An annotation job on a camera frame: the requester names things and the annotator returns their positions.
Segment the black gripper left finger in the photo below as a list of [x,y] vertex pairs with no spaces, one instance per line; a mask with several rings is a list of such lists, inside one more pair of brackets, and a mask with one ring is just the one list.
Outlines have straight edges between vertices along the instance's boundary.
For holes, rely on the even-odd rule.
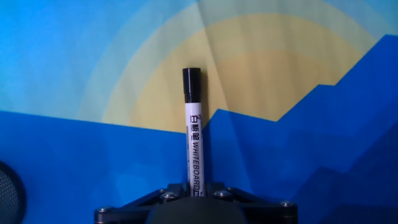
[[95,224],[145,223],[157,206],[189,196],[189,184],[169,184],[122,207],[102,206],[94,211]]

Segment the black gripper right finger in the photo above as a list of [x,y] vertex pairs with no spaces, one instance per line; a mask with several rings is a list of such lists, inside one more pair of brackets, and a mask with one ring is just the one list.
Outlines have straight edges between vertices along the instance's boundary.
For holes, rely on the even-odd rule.
[[297,224],[298,206],[283,200],[269,202],[236,187],[227,187],[222,182],[206,185],[207,196],[227,202],[232,208],[226,208],[227,214],[237,215],[237,223],[255,224]]

